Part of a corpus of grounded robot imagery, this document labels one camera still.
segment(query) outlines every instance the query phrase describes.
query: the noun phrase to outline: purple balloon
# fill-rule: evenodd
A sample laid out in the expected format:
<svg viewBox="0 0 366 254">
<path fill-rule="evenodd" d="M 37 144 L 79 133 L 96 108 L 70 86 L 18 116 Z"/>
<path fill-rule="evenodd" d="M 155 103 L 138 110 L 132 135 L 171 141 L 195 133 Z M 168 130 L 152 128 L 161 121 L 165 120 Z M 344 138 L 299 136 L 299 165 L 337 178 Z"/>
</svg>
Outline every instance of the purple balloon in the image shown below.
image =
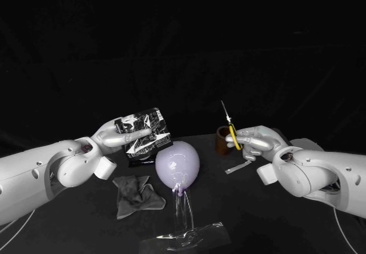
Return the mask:
<svg viewBox="0 0 366 254">
<path fill-rule="evenodd" d="M 161 150 L 155 156 L 155 172 L 164 185 L 178 194 L 191 185 L 200 169 L 200 158 L 192 146 L 174 141 L 172 146 Z"/>
</svg>

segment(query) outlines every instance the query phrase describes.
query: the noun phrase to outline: yellow scissors handle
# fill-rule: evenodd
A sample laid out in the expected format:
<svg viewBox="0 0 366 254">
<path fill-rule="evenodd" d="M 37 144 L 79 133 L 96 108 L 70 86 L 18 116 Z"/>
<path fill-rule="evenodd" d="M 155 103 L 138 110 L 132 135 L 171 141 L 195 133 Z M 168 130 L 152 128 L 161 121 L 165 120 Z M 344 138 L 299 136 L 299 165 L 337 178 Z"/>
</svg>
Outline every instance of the yellow scissors handle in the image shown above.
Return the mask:
<svg viewBox="0 0 366 254">
<path fill-rule="evenodd" d="M 236 135 L 236 129 L 234 129 L 231 123 L 228 124 L 228 129 L 230 129 L 230 136 L 231 136 L 234 147 L 236 147 L 237 150 L 241 150 L 241 144 L 239 144 L 237 141 L 236 141 L 236 136 L 237 135 Z"/>
</svg>

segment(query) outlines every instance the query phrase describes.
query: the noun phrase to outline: cable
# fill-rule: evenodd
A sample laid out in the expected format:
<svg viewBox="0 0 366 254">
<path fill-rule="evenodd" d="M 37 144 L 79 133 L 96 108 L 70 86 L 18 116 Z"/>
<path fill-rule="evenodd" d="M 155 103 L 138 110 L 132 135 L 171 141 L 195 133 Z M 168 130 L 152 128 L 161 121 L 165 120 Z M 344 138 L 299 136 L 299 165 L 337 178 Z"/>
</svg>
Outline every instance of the cable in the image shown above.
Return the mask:
<svg viewBox="0 0 366 254">
<path fill-rule="evenodd" d="M 335 208 L 332 208 L 332 210 L 334 210 L 334 216 L 335 216 L 335 221 L 337 221 Z M 348 243 L 348 240 L 347 240 L 347 238 L 345 238 L 345 236 L 344 236 L 344 233 L 342 233 L 342 230 L 341 230 L 341 225 L 338 224 L 338 221 L 337 221 L 337 226 L 338 226 L 338 229 L 339 229 L 339 231 L 341 231 L 341 235 L 342 235 L 342 237 L 344 237 L 344 239 L 345 239 L 345 242 L 347 242 L 347 244 L 348 244 L 348 246 L 349 246 L 352 252 L 355 253 L 355 250 L 354 250 L 354 248 L 351 247 L 351 245 L 349 245 L 349 243 Z"/>
<path fill-rule="evenodd" d="M 7 226 L 0 230 L 0 234 L 5 231 L 5 229 L 12 225 L 15 221 L 17 219 L 7 224 Z"/>
<path fill-rule="evenodd" d="M 28 219 L 30 219 L 30 217 L 31 217 L 34 211 L 35 211 L 35 209 L 32 210 L 32 212 L 31 212 L 31 214 L 30 214 L 30 216 L 28 216 L 28 218 L 27 218 L 27 220 L 25 220 L 25 222 L 24 222 L 24 224 L 22 224 L 20 230 L 22 229 L 22 227 L 24 227 L 24 225 L 25 225 L 25 223 L 27 223 L 27 221 L 28 221 Z M 7 241 L 7 243 L 4 244 L 4 246 L 0 248 L 0 251 L 5 248 L 5 246 L 8 245 L 9 241 L 15 238 L 15 236 L 17 236 L 20 230 L 17 231 L 17 233 L 14 234 L 14 236 L 11 237 L 11 239 Z"/>
</svg>

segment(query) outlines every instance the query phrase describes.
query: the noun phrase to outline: gray rag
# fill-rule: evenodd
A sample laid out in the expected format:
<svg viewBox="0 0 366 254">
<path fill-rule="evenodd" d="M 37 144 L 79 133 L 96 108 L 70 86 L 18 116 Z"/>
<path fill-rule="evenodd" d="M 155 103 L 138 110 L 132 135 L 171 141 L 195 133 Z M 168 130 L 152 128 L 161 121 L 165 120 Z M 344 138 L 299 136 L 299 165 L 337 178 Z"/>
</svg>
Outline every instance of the gray rag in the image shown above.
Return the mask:
<svg viewBox="0 0 366 254">
<path fill-rule="evenodd" d="M 165 199 L 154 192 L 151 184 L 145 184 L 149 176 L 120 176 L 112 180 L 118 187 L 116 219 L 125 218 L 139 210 L 161 210 Z"/>
</svg>

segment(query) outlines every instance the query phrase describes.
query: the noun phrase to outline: black table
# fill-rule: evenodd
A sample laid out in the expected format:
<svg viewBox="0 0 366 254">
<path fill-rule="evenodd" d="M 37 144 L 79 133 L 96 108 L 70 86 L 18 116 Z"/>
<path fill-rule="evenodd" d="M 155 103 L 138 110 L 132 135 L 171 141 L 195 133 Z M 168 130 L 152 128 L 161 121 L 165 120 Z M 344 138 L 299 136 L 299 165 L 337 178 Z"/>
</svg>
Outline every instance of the black table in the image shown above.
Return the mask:
<svg viewBox="0 0 366 254">
<path fill-rule="evenodd" d="M 352 253 L 337 228 L 332 209 L 322 203 L 293 197 L 279 183 L 263 185 L 256 168 L 263 158 L 226 175 L 243 163 L 236 150 L 227 156 L 214 152 L 214 135 L 182 137 L 200 156 L 200 172 L 190 186 L 194 225 L 221 222 L 231 244 L 208 253 Z M 171 190 L 161 183 L 154 165 L 128 168 L 122 152 L 112 154 L 118 167 L 107 180 L 94 176 L 66 189 L 34 212 L 2 253 L 138 253 L 138 241 L 174 232 Z M 138 211 L 116 220 L 113 177 L 149 175 L 165 208 Z M 337 212 L 348 241 L 366 253 L 366 230 L 347 213 Z M 24 216 L 0 235 L 0 246 L 21 227 Z"/>
</svg>

